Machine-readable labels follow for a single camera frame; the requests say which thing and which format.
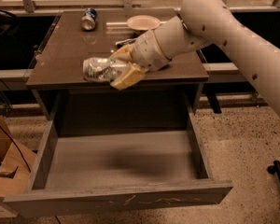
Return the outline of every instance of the drawer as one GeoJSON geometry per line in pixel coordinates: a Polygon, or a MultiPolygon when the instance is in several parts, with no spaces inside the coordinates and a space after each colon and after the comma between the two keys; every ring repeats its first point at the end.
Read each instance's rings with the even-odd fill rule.
{"type": "Polygon", "coordinates": [[[5,202],[24,217],[218,204],[183,89],[59,91],[26,193],[5,202]]]}

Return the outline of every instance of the silver can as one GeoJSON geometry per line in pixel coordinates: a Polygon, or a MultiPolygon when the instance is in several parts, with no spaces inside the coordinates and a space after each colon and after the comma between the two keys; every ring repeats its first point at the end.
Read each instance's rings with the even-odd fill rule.
{"type": "Polygon", "coordinates": [[[81,19],[83,29],[87,31],[93,30],[95,28],[96,21],[96,10],[94,8],[87,8],[81,19]]]}

